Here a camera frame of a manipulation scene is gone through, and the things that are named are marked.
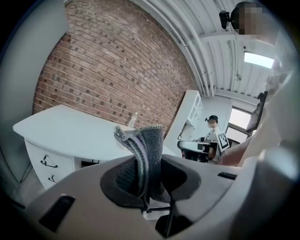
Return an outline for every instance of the ceiling light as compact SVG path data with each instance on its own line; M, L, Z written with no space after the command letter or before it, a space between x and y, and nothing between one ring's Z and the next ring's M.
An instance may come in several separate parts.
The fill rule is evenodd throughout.
M254 63L254 64L257 64L257 65L266 67L266 68L272 68L274 59L246 52L244 61L249 62L249 63Z

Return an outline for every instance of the white ceiling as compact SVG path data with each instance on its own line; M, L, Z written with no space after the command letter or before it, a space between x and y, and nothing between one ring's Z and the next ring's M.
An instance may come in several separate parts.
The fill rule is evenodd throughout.
M186 56L203 96L222 95L256 105L271 70L245 63L244 52L274 58L272 46L222 29L219 12L241 0L132 0L150 13Z

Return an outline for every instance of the desk drawer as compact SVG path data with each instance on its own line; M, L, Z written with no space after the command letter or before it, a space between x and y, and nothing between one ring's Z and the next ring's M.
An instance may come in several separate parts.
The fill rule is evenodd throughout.
M74 171L72 157L40 148L28 141L25 144L32 166L45 188L51 187Z

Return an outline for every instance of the gray fabric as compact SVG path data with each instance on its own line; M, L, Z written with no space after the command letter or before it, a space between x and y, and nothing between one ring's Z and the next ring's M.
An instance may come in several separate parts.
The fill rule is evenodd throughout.
M149 197L169 203L171 197L161 183L160 177L163 126L142 127L130 131L116 127L114 136L135 155L138 163L138 196L143 197L148 203Z

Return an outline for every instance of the bottle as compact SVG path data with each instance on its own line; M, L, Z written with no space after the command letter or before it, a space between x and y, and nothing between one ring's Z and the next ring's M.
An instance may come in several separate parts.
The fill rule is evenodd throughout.
M131 117L131 120L128 124L128 127L133 128L135 125L135 121L137 120L137 112L135 112L135 114Z

